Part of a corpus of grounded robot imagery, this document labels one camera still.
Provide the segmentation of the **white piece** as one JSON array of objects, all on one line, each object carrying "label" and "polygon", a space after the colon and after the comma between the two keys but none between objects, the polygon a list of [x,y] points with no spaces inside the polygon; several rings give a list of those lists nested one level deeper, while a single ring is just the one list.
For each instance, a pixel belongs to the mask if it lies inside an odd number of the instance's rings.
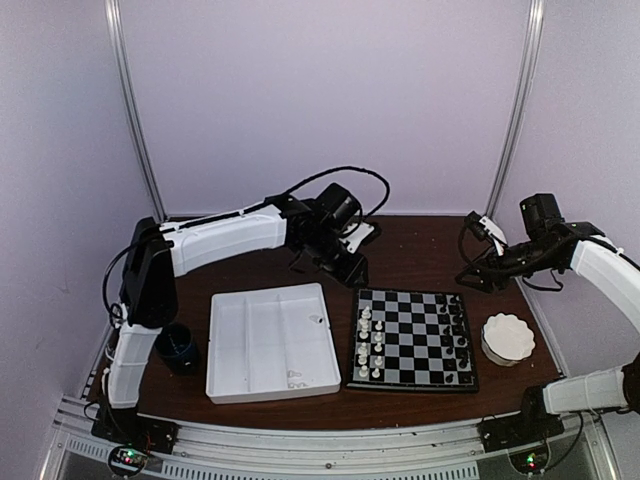
[{"label": "white piece", "polygon": [[369,319],[371,318],[371,310],[369,307],[365,307],[362,312],[361,312],[361,316],[359,319],[359,323],[361,325],[361,327],[363,329],[368,329],[369,328]]}]

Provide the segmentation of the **white piece passed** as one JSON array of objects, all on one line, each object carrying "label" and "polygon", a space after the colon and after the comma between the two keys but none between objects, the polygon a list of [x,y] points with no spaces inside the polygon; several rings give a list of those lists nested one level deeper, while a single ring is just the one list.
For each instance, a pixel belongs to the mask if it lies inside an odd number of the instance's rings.
[{"label": "white piece passed", "polygon": [[358,336],[360,339],[362,340],[367,340],[369,337],[369,325],[367,323],[360,323],[359,324],[359,332],[358,332]]}]

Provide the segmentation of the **white plastic compartment tray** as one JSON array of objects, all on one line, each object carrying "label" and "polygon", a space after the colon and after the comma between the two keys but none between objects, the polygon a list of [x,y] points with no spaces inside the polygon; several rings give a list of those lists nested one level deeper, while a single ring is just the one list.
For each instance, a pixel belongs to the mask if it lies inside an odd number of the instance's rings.
[{"label": "white plastic compartment tray", "polygon": [[341,383],[320,284],[211,297],[205,392],[212,403],[334,394]]}]

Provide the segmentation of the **white piece placed later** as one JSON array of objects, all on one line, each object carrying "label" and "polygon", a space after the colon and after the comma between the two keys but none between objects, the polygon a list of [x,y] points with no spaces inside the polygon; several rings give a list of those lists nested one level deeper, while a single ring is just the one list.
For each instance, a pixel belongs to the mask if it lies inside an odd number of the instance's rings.
[{"label": "white piece placed later", "polygon": [[366,343],[361,343],[357,349],[357,360],[360,365],[366,365],[368,362],[368,345]]}]

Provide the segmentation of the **black white chess board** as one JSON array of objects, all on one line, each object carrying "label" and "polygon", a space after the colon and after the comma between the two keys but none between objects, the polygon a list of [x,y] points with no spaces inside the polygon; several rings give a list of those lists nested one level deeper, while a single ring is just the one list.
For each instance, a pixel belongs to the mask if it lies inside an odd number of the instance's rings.
[{"label": "black white chess board", "polygon": [[[359,319],[371,310],[369,337],[358,336]],[[457,292],[359,289],[354,293],[351,358],[345,386],[354,389],[420,393],[476,394],[479,392],[471,328],[463,296]],[[381,321],[382,331],[375,325]],[[374,339],[383,332],[383,350]],[[368,345],[369,375],[361,378],[357,349]],[[382,366],[376,357],[384,357]],[[380,376],[371,372],[378,368]]]}]

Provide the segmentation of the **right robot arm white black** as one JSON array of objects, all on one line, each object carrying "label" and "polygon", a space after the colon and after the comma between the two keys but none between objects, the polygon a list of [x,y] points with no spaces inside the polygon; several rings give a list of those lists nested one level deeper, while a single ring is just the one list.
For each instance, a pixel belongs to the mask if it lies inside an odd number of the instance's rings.
[{"label": "right robot arm white black", "polygon": [[639,411],[639,266],[589,222],[558,214],[525,221],[508,244],[487,216],[467,215],[456,246],[457,284],[482,293],[517,285],[561,371],[529,387],[513,419],[519,440],[535,440],[551,418]]}]

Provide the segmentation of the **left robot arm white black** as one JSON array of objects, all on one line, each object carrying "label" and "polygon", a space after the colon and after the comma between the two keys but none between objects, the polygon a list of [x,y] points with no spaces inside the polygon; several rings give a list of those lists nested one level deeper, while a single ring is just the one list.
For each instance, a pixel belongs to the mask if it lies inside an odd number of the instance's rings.
[{"label": "left robot arm white black", "polygon": [[119,297],[105,303],[118,332],[114,357],[102,380],[111,407],[103,420],[106,429],[123,444],[143,436],[142,419],[128,409],[138,404],[153,343],[177,315],[177,278],[221,260],[286,247],[296,255],[308,255],[341,285],[360,288],[368,283],[368,263],[359,248],[378,234],[378,225],[361,216],[349,193],[307,200],[279,194],[195,220],[140,220],[130,245],[116,256],[125,262]]}]

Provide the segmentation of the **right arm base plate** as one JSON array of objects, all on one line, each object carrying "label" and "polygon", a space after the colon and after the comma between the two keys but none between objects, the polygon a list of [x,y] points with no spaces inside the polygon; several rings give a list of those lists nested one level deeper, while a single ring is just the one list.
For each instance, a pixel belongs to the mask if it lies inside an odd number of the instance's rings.
[{"label": "right arm base plate", "polygon": [[563,422],[557,416],[531,420],[522,414],[515,414],[483,420],[478,425],[483,448],[487,453],[540,442],[564,431]]}]

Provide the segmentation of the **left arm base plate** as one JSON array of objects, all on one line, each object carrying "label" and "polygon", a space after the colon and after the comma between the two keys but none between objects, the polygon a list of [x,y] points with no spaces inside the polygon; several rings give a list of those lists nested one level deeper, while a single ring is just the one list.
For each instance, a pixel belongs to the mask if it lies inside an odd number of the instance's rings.
[{"label": "left arm base plate", "polygon": [[93,436],[112,443],[163,454],[173,452],[178,431],[175,422],[141,416],[136,407],[112,409],[109,404],[100,405],[91,429]]}]

